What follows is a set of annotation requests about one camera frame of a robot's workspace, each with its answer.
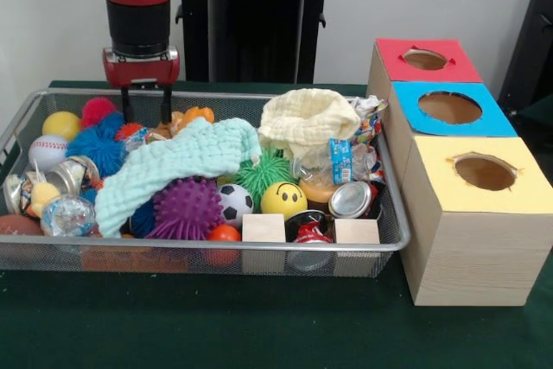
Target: soccer ball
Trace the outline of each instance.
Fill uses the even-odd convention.
[[[253,199],[250,193],[235,184],[219,186],[217,191],[221,197],[221,215],[225,223],[239,229],[242,226],[242,217],[247,213],[253,213]]]

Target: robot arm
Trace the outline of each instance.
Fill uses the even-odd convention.
[[[120,87],[130,119],[131,86],[164,87],[162,122],[170,122],[171,86],[179,74],[179,55],[168,44],[170,0],[106,0],[112,48],[104,50],[106,78]]]

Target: cardboard lid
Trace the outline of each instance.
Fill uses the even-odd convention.
[[[391,81],[482,82],[456,40],[379,38],[377,46]]]
[[[553,213],[553,188],[521,138],[417,136],[415,143],[443,211]]]
[[[437,136],[516,137],[483,84],[394,82],[411,128]]]

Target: purple spiky ball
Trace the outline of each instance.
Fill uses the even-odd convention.
[[[220,202],[213,181],[173,181],[154,196],[156,227],[146,238],[205,240],[223,223]]]

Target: stacked wooden boxes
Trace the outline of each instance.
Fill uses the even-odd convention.
[[[523,305],[553,245],[553,189],[457,41],[377,40],[369,93],[410,216],[416,305]]]

